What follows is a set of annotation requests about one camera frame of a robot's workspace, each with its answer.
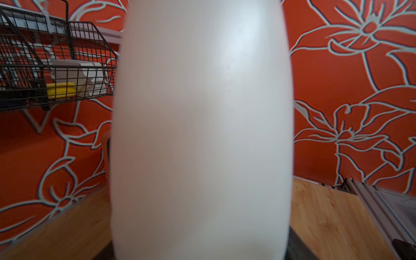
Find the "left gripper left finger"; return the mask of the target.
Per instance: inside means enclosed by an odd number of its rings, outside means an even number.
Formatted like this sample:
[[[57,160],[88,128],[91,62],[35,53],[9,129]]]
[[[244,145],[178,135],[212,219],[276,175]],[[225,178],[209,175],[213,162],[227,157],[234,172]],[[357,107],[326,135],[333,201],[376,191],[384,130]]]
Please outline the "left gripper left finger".
[[[115,260],[115,253],[113,243],[108,243],[94,258],[93,260]]]

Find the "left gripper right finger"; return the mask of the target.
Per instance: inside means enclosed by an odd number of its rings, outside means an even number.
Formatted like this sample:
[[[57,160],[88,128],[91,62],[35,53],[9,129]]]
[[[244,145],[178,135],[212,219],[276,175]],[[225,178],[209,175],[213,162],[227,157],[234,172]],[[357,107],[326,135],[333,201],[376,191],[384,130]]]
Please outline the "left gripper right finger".
[[[292,227],[289,228],[286,260],[319,260]]]

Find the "white spray bottle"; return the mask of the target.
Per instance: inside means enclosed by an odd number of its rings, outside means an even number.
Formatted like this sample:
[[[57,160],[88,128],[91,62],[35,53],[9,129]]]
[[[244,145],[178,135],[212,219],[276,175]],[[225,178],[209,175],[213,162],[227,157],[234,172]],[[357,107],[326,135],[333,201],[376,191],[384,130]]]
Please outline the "white spray bottle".
[[[279,1],[131,1],[110,137],[118,260],[282,260],[293,80]]]

